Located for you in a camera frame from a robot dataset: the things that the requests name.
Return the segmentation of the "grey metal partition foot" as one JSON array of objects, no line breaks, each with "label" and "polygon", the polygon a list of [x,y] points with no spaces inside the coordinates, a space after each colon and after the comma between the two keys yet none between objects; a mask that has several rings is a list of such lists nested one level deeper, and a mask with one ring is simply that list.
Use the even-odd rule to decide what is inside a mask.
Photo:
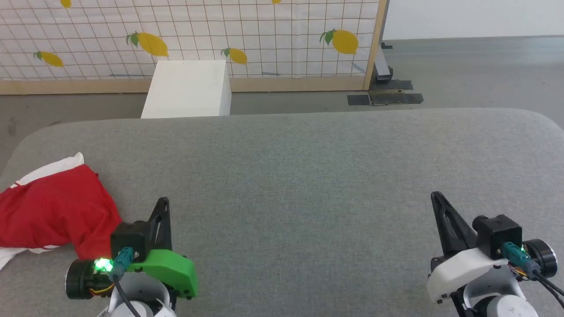
[{"label": "grey metal partition foot", "polygon": [[375,82],[379,85],[386,85],[393,78],[393,69],[388,65],[383,51],[392,48],[391,45],[386,45],[384,42],[381,42],[375,56]]}]

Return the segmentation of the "lemon print partition screen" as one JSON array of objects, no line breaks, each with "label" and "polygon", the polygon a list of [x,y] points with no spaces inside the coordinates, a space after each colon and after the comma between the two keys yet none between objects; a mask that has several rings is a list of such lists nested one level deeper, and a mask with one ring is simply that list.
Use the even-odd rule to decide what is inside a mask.
[{"label": "lemon print partition screen", "polygon": [[369,88],[389,0],[0,0],[0,95],[147,92],[223,60],[234,92]]}]

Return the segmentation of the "white box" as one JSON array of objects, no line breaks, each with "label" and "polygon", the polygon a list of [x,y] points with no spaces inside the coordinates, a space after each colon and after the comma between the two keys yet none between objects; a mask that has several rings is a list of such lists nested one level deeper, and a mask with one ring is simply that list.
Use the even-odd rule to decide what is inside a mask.
[{"label": "white box", "polygon": [[142,119],[231,114],[232,91],[225,60],[159,61]]}]

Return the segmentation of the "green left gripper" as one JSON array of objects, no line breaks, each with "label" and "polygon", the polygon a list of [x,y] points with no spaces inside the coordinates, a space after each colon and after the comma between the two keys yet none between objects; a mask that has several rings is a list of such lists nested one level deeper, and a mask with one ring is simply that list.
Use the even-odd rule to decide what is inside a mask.
[{"label": "green left gripper", "polygon": [[149,217],[152,249],[145,261],[133,262],[132,249],[117,259],[73,261],[65,276],[65,293],[69,299],[108,297],[115,281],[123,283],[126,273],[145,273],[163,283],[178,296],[195,298],[199,283],[194,264],[172,251],[171,211],[167,197],[160,197]]}]

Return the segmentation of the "black floor tape patch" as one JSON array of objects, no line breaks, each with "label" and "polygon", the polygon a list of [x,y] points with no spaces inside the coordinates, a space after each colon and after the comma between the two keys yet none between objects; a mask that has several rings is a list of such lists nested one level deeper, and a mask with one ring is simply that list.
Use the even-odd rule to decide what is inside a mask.
[{"label": "black floor tape patch", "polygon": [[420,93],[410,93],[413,84],[407,80],[390,80],[386,84],[375,82],[364,95],[348,95],[349,106],[387,106],[395,104],[421,104]]}]

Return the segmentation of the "red and white garment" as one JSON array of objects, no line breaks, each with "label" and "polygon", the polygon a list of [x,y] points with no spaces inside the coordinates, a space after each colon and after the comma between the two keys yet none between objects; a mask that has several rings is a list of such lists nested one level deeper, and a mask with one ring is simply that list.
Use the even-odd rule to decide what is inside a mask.
[{"label": "red and white garment", "polygon": [[0,270],[17,254],[71,244],[79,259],[110,258],[122,221],[81,152],[23,176],[0,193]]}]

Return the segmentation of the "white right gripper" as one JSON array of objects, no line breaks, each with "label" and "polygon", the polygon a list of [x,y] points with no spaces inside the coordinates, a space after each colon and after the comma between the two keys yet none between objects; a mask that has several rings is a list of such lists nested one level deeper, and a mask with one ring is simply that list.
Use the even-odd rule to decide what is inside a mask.
[{"label": "white right gripper", "polygon": [[558,287],[544,271],[541,253],[533,252],[533,242],[521,247],[502,246],[503,257],[492,260],[476,247],[477,234],[461,217],[445,195],[430,195],[439,239],[446,259],[432,269],[427,279],[430,300],[442,303],[451,299],[455,305],[530,305],[520,281],[538,281],[558,299]]}]

